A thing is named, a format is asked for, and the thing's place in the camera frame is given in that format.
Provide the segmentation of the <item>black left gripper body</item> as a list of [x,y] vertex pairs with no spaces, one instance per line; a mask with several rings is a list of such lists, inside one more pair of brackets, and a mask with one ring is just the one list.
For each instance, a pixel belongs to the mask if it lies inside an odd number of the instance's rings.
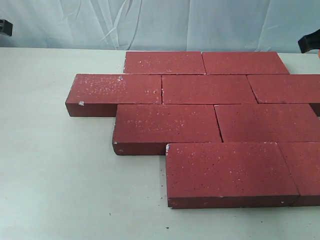
[[0,35],[11,37],[13,33],[13,24],[5,19],[0,19]]

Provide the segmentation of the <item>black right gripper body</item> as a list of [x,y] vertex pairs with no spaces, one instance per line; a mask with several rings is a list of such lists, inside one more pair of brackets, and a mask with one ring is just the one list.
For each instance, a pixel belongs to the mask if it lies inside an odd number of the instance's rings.
[[298,41],[298,46],[302,54],[312,50],[320,50],[320,29],[313,33],[304,35]]

